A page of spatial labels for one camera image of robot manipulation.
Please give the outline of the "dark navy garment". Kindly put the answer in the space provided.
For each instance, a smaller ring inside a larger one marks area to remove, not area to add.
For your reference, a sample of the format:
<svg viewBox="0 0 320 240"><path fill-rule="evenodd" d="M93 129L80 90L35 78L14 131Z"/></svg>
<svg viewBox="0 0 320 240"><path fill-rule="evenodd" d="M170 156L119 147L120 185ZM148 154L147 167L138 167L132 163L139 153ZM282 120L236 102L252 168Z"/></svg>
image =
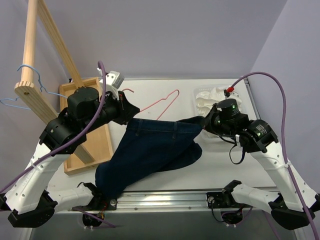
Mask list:
<svg viewBox="0 0 320 240"><path fill-rule="evenodd" d="M118 198L126 187L157 172L194 164L202 148L194 139L204 126L195 116L178 121L133 118L110 161L95 171L95 185L105 198Z"/></svg>

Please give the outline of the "light blue wire hanger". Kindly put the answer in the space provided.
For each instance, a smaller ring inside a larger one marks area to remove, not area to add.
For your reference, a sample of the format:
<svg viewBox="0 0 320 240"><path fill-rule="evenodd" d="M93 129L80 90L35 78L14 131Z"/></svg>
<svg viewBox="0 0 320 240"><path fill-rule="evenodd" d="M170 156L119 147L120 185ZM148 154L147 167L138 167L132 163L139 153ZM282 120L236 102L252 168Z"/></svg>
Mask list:
<svg viewBox="0 0 320 240"><path fill-rule="evenodd" d="M51 92L51 91L48 91L46 89L46 87L43 85L42 83L42 80L41 80L41 75L40 73L38 72L38 70L36 68L34 68L33 66L31 65L28 65L28 64L21 64L18 68L17 68L17 72L20 71L22 68L28 68L30 70L32 70L33 72L35 72L37 74L37 82L40 86L40 92L42 93L43 91L45 91L47 94L49 95L54 95L54 96L58 96L58 97L62 97L62 98L65 98L67 99L68 97L65 96L65 95L62 95L62 94L59 94L59 93L56 93L56 92ZM17 108L17 109L23 109L23 110L28 110L28 111L31 111L31 109L29 107L23 107L23 106L18 106L18 105L12 105L12 104L8 104L8 103L5 103L5 101L11 101L11 102L16 102L17 100L19 100L20 97L16 97L16 98L1 98L0 99L0 103L4 106L7 106L7 107L12 107L12 108Z"/></svg>

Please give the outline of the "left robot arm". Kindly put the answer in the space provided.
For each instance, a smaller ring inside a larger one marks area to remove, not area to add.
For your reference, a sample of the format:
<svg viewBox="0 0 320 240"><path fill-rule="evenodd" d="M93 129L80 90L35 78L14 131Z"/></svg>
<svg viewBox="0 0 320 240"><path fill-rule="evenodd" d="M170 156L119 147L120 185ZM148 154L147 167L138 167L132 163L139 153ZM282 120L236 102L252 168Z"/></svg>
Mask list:
<svg viewBox="0 0 320 240"><path fill-rule="evenodd" d="M100 95L93 87L81 87L71 94L67 107L40 135L26 169L13 181L11 189L1 191L0 208L9 212L11 225L37 228L55 213L103 206L106 199L91 182L60 191L48 191L48 184L60 165L86 142L88 133L109 122L125 125L139 112L122 91Z"/></svg>

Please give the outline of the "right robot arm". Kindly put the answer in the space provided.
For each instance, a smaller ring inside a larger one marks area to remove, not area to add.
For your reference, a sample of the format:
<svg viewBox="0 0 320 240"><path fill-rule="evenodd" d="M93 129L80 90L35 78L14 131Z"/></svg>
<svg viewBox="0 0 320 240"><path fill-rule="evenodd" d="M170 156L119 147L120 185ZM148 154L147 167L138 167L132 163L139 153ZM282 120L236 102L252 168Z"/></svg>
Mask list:
<svg viewBox="0 0 320 240"><path fill-rule="evenodd" d="M231 98L214 103L205 123L207 132L232 139L243 154L250 154L278 189L278 192L269 192L233 180L222 190L225 205L244 204L260 209L287 230L310 224L320 209L320 196L285 159L281 143L267 122L250 120L247 114L240 112L237 101Z"/></svg>

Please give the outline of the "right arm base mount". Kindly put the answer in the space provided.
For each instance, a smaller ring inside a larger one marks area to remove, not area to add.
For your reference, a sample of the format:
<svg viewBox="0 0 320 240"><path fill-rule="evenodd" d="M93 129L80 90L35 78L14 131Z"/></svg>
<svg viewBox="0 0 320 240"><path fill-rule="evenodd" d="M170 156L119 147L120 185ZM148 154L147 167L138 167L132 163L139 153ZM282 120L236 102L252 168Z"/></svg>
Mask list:
<svg viewBox="0 0 320 240"><path fill-rule="evenodd" d="M247 204L236 203L231 196L221 191L207 192L206 200L213 218L227 227L236 228L248 218L253 209Z"/></svg>

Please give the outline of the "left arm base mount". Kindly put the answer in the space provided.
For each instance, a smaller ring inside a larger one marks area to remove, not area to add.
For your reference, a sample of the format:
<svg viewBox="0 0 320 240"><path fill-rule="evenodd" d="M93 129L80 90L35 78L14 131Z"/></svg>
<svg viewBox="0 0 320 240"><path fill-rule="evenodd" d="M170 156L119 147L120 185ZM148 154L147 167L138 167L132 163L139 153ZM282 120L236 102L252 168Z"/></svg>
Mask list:
<svg viewBox="0 0 320 240"><path fill-rule="evenodd" d="M82 223L88 229L116 228L113 223L107 221L107 211L117 209L118 200L116 198L105 198L101 193L93 196L86 206L75 206L72 211L82 213Z"/></svg>

